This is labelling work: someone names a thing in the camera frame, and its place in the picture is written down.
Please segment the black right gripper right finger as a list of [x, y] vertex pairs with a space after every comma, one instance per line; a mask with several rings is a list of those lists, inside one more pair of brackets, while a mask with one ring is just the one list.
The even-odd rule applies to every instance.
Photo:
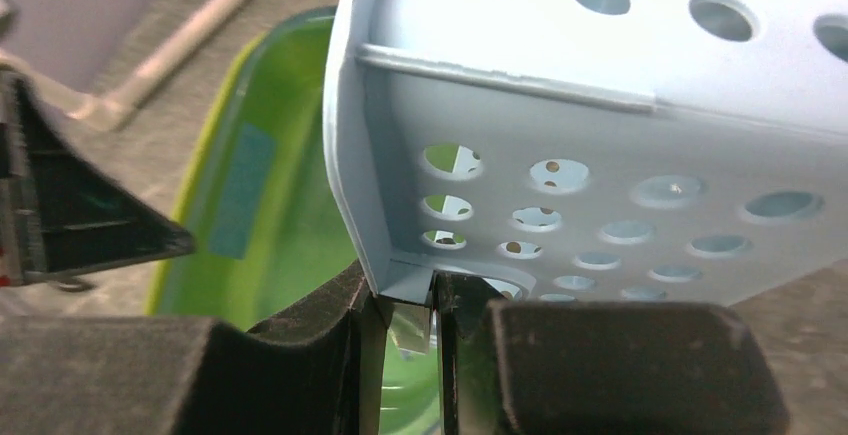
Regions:
[[447, 434], [785, 434], [790, 415], [748, 326], [678, 302], [510, 301], [439, 272]]

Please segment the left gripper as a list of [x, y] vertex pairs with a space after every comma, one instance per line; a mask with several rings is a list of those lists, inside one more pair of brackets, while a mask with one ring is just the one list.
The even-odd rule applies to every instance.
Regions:
[[1, 69], [1, 245], [13, 286], [190, 254], [192, 235], [84, 159]]

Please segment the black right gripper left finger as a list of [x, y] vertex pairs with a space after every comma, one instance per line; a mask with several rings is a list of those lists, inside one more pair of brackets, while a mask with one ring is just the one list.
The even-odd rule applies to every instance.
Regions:
[[5, 434], [367, 434], [359, 263], [243, 331], [209, 317], [1, 322]]

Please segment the dark green basket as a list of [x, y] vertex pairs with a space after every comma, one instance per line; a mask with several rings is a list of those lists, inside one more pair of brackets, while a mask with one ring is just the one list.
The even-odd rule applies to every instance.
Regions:
[[[324, 167], [321, 104], [335, 11], [295, 15], [243, 65], [202, 176], [179, 221], [194, 254], [176, 258], [157, 315], [207, 316], [247, 331], [355, 262]], [[433, 434], [440, 423], [437, 355], [407, 355], [382, 334], [374, 301], [362, 382], [367, 434]]]

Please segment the light blue perforated basket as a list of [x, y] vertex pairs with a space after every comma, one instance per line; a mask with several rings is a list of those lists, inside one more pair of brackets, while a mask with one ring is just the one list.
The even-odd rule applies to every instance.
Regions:
[[733, 304], [847, 256], [847, 0], [339, 0], [323, 130], [380, 295]]

